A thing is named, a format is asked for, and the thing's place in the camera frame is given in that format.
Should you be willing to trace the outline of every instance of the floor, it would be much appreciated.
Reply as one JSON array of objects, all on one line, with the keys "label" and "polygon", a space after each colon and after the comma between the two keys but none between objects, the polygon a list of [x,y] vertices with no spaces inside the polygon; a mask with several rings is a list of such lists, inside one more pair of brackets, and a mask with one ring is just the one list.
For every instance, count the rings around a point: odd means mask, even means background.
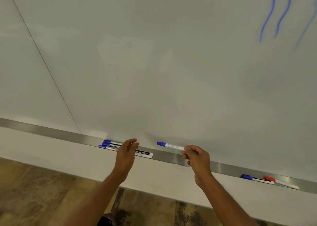
[{"label": "floor", "polygon": [[[54,226],[99,182],[0,158],[0,225]],[[215,225],[212,209],[119,188],[105,213],[119,225]],[[259,225],[276,224],[258,221]]]}]

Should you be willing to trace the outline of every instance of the hand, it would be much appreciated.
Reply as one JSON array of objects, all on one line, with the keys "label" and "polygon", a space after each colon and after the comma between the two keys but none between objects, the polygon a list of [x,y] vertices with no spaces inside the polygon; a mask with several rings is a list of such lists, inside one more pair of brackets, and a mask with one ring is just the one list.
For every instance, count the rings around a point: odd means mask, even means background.
[{"label": "hand", "polygon": [[209,153],[198,146],[187,145],[182,154],[184,159],[189,159],[187,164],[195,173],[195,182],[202,188],[205,180],[213,177],[210,171]]},{"label": "hand", "polygon": [[112,173],[120,176],[122,181],[127,178],[134,163],[135,150],[139,147],[139,143],[136,141],[136,138],[126,140],[118,149]]}]

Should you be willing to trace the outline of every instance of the faded blue line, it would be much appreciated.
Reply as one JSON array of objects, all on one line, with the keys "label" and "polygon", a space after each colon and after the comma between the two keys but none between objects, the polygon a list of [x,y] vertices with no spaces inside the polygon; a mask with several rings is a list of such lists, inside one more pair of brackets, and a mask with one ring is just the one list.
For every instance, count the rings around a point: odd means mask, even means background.
[{"label": "faded blue line", "polygon": [[264,24],[263,24],[263,27],[262,27],[262,30],[261,30],[261,34],[260,34],[260,43],[261,43],[261,41],[262,41],[262,36],[263,36],[263,32],[264,32],[265,26],[266,26],[268,20],[270,19],[271,15],[272,15],[272,13],[273,13],[273,11],[274,11],[274,8],[275,8],[275,0],[272,1],[272,9],[271,9],[271,12],[269,13],[269,15],[268,15],[266,21],[265,21]]},{"label": "faded blue line", "polygon": [[310,24],[313,22],[313,20],[315,19],[316,15],[317,15],[317,0],[314,0],[313,7],[314,7],[314,10],[315,10],[315,11],[314,11],[314,13],[313,13],[313,15],[312,15],[310,21],[308,22],[307,26],[305,27],[303,33],[301,34],[301,36],[300,36],[300,38],[299,38],[299,40],[298,40],[298,42],[297,42],[297,44],[296,44],[296,47],[299,46],[300,41],[303,39],[303,37],[304,37],[306,31],[308,30]]},{"label": "faded blue line", "polygon": [[280,20],[279,20],[279,22],[277,24],[276,32],[275,32],[275,38],[277,37],[278,31],[280,30],[280,24],[281,24],[282,20],[284,19],[284,16],[287,14],[289,8],[291,7],[291,3],[292,3],[292,0],[288,0],[287,8],[284,11],[283,15],[281,16],[281,18],[280,18]]}]

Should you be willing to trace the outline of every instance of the person's right arm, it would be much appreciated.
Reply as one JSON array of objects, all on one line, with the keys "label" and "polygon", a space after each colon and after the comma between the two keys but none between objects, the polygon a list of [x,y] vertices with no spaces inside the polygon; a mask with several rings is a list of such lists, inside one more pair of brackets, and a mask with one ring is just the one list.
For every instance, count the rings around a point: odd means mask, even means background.
[{"label": "person's right arm", "polygon": [[212,208],[224,226],[255,226],[256,222],[240,207],[231,195],[212,176],[209,153],[194,145],[187,145],[183,158],[195,173],[196,184],[204,191]]}]

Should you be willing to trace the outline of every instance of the person's left hand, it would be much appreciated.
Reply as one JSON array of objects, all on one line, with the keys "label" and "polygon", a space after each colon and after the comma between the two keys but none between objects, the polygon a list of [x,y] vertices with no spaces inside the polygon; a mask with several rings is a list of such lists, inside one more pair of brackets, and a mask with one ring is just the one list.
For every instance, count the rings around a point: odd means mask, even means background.
[{"label": "person's left hand", "polygon": [[127,178],[134,163],[135,150],[139,147],[139,143],[136,141],[136,138],[126,140],[117,152],[116,163],[112,172],[122,177],[123,181]]}]

